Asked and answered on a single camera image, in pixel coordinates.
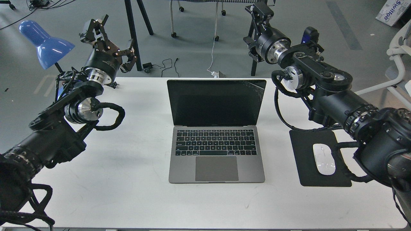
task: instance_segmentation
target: trackpad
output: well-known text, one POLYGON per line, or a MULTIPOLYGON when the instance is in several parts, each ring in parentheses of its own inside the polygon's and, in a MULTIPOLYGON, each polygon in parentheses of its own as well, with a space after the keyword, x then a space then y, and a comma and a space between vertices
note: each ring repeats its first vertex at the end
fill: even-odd
POLYGON ((237 157, 196 157, 196 181, 238 181, 237 157))

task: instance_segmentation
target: mouse pad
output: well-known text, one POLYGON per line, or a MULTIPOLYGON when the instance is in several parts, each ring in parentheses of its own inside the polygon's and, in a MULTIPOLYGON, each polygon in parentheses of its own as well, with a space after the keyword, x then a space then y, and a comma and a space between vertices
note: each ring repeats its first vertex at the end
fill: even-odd
POLYGON ((351 180, 344 176, 337 164, 335 173, 332 175, 326 176, 318 172, 312 146, 315 143, 323 143, 332 149, 337 143, 332 131, 299 132, 291 130, 290 138, 302 186, 351 187, 351 180))

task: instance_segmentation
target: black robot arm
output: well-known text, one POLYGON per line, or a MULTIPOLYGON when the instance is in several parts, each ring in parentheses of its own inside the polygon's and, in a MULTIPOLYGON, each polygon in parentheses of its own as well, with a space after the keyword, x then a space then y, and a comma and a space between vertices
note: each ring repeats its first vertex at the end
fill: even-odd
POLYGON ((85 67, 81 71, 72 68, 71 71, 60 73, 57 81, 62 81, 63 87, 56 102, 29 124, 33 131, 31 135, 0 155, 0 225, 5 222, 26 225, 34 219, 42 219, 52 228, 54 221, 44 212, 52 188, 33 184, 31 180, 43 167, 53 168, 83 152, 86 148, 84 139, 93 129, 107 131, 121 124, 125 116, 124 109, 113 103, 101 103, 96 96, 103 93, 104 84, 115 87, 112 84, 119 68, 122 67, 124 72, 130 71, 136 56, 131 47, 121 51, 108 40, 103 27, 107 17, 103 21, 91 20, 87 32, 80 34, 82 42, 93 45, 85 67), (101 34, 102 37, 95 38, 95 35, 101 34), (128 57, 124 64, 122 56, 128 57), (110 126, 97 126, 103 108, 118 112, 115 122, 110 126), (67 121, 84 125, 74 131, 67 121), (35 189, 46 191, 41 202, 37 201, 33 193, 35 189), (19 212, 27 202, 34 212, 19 212))
POLYGON ((291 46, 289 38, 270 26, 274 13, 266 4, 257 2, 245 9, 252 16, 244 41, 253 63, 278 63, 284 69, 272 73, 276 94, 281 91, 301 98, 309 109, 309 120, 324 127, 338 124, 356 140, 339 143, 333 148, 333 157, 338 159, 336 152, 340 148, 358 148, 354 159, 367 175, 357 177, 338 159, 345 166, 344 174, 353 181, 376 180, 392 187, 406 216, 411 218, 411 112, 378 109, 350 91, 352 76, 325 63, 320 56, 324 49, 318 45, 316 29, 307 27, 301 43, 291 46))

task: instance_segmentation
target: laptop keyboard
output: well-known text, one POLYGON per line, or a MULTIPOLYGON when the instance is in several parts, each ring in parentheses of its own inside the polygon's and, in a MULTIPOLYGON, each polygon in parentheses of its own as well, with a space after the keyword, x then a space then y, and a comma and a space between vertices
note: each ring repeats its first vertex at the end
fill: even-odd
POLYGON ((254 131, 177 130, 175 155, 257 155, 254 131))

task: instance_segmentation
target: computer mouse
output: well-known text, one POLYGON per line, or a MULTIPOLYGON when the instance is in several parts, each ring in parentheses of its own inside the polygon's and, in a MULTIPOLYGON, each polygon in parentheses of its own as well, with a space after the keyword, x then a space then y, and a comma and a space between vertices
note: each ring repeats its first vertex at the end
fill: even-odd
POLYGON ((331 149, 323 143, 315 143, 312 146, 314 159, 318 172, 329 176, 335 173, 335 161, 331 155, 331 149))

